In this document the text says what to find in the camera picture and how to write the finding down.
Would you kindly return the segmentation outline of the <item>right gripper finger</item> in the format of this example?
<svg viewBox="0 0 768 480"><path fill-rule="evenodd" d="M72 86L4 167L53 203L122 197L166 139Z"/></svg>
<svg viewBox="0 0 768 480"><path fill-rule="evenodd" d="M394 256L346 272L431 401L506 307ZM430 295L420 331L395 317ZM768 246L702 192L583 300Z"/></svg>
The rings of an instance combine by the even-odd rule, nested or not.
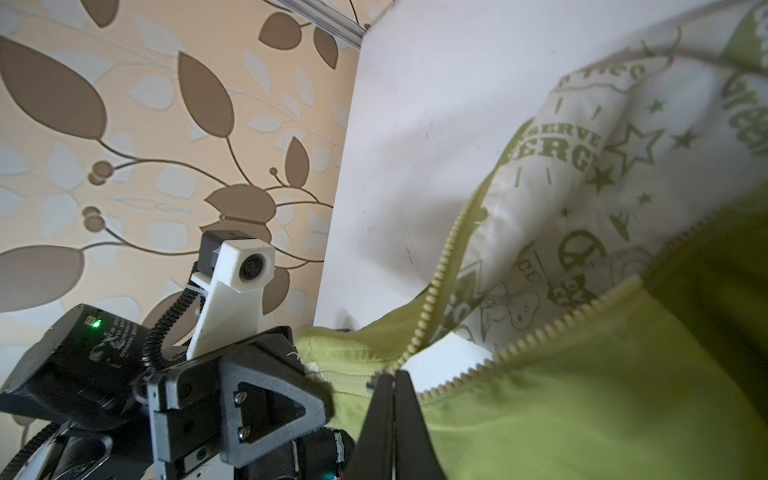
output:
<svg viewBox="0 0 768 480"><path fill-rule="evenodd" d="M394 478L446 480L420 408L409 373L394 377Z"/></svg>

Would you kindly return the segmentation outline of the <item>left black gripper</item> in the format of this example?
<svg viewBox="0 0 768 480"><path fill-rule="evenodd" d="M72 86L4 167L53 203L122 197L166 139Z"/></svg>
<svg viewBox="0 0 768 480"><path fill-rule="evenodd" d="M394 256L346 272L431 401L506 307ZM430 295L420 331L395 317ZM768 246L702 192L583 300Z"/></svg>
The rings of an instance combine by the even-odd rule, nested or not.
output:
<svg viewBox="0 0 768 480"><path fill-rule="evenodd" d="M394 399L379 375L354 448L329 427L331 394L305 376L291 329L275 327L150 377L153 456L163 479L219 459L234 479L390 480Z"/></svg>

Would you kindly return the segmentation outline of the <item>green jacket with cartoon print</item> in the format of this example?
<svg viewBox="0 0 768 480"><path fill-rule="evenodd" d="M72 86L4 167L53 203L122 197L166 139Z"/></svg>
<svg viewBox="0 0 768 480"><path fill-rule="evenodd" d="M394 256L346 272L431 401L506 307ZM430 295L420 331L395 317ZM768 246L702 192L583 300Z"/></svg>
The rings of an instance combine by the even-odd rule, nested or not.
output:
<svg viewBox="0 0 768 480"><path fill-rule="evenodd" d="M450 479L767 475L767 5L561 68L411 302L298 351L357 441L376 378L455 334L418 395Z"/></svg>

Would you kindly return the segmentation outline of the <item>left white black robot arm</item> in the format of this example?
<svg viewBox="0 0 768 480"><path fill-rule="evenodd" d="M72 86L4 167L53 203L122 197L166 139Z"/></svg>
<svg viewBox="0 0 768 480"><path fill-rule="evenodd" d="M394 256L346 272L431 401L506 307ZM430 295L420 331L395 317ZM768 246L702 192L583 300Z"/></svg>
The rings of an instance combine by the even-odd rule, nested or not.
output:
<svg viewBox="0 0 768 480"><path fill-rule="evenodd" d="M94 306L67 312L19 361L3 411L45 427L5 479L339 479L353 440L328 427L292 332L257 329L256 291L211 293L187 360Z"/></svg>

